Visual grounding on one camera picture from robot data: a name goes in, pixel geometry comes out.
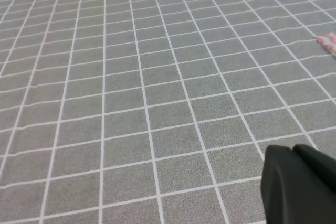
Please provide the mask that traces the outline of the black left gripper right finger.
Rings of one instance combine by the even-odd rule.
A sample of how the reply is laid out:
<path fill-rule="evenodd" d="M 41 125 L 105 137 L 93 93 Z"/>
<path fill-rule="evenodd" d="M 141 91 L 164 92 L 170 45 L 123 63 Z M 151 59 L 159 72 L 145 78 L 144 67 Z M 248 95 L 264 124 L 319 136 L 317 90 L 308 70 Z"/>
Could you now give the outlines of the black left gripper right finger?
<path fill-rule="evenodd" d="M 294 199 L 335 200 L 335 159 L 305 144 L 295 145 L 292 151 Z"/>

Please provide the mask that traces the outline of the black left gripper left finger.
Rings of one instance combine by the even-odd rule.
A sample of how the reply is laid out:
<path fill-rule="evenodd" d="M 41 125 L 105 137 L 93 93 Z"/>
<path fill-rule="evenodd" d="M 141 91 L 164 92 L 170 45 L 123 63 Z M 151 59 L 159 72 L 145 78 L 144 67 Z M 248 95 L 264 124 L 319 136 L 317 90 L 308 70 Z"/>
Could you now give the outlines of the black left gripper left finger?
<path fill-rule="evenodd" d="M 269 145 L 261 177 L 266 223 L 335 223 L 335 200 L 295 200 L 292 148 Z"/>

